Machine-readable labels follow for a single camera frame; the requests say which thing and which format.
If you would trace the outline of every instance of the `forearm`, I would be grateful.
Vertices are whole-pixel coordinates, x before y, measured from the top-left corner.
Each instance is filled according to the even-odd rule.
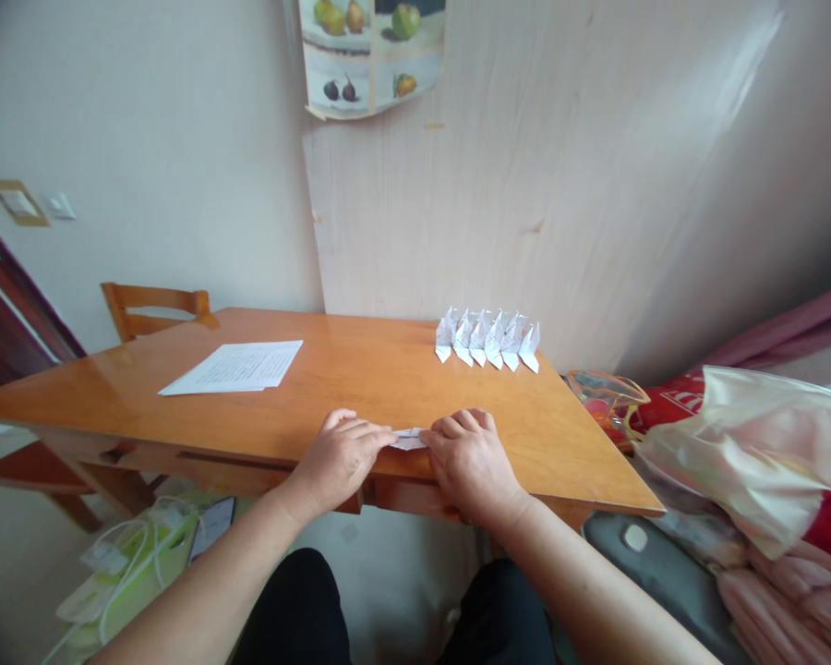
[[[95,662],[225,663],[261,589],[300,531],[277,491],[259,499]]]
[[[591,662],[716,663],[677,621],[537,499],[493,534]]]

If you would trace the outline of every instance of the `fruit poster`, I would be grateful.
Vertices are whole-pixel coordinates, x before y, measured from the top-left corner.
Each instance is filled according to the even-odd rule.
[[[429,91],[443,66],[446,0],[298,0],[307,109],[353,120]]]

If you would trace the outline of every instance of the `pear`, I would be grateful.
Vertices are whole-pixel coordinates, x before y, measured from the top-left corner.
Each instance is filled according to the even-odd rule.
[[[331,0],[318,0],[318,2],[314,5],[314,20],[316,20],[320,25],[323,25],[324,17],[326,17],[327,13],[331,11]]]
[[[360,34],[363,32],[363,24],[366,22],[366,15],[363,13],[363,7],[357,3],[357,0],[351,0],[348,4],[348,30]]]
[[[340,7],[330,3],[331,8],[323,12],[323,31],[338,37],[344,35],[344,12]]]

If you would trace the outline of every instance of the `white origami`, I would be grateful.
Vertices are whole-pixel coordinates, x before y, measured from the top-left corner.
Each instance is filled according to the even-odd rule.
[[[499,311],[499,315],[489,326],[487,332],[487,340],[484,344],[484,351],[487,353],[487,360],[491,362],[496,369],[501,369],[501,339],[505,334],[505,313]]]
[[[424,428],[410,428],[397,429],[394,434],[397,435],[397,442],[392,443],[392,448],[399,448],[400,450],[416,450],[418,448],[427,448],[418,438],[418,433]]]
[[[446,362],[452,355],[452,334],[455,332],[455,310],[449,308],[440,319],[437,326],[437,337],[434,343],[434,353],[441,363]]]
[[[524,340],[524,328],[526,327],[526,317],[520,312],[514,312],[514,317],[505,329],[505,336],[501,340],[501,357],[505,361],[505,365],[511,371],[515,371],[520,361],[517,359],[517,353],[520,351],[520,344]]]
[[[538,360],[536,359],[536,350],[538,349],[538,341],[540,339],[538,330],[538,323],[529,327],[524,335],[524,340],[520,344],[520,359],[528,368],[538,374]]]
[[[471,359],[471,352],[468,350],[471,332],[474,330],[474,318],[475,316],[466,309],[459,327],[455,329],[455,337],[452,338],[452,350],[468,367],[474,366],[474,360]]]
[[[477,319],[474,323],[474,329],[471,331],[471,340],[468,342],[468,350],[471,352],[471,357],[477,361],[477,365],[483,367],[487,362],[487,352],[484,350],[484,345],[487,342],[487,333],[489,332],[489,311],[481,309],[477,314]]]

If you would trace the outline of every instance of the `wooden table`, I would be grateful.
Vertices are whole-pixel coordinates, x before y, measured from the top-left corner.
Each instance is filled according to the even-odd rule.
[[[124,516],[153,501],[140,475],[259,496],[282,482],[324,416],[345,406],[395,429],[480,406],[517,478],[572,526],[593,509],[661,514],[653,493],[539,354],[540,371],[467,367],[434,355],[434,321],[223,309],[0,388],[0,423],[33,430]],[[304,340],[278,388],[161,397],[222,344]],[[451,519],[423,450],[385,449],[363,503]]]

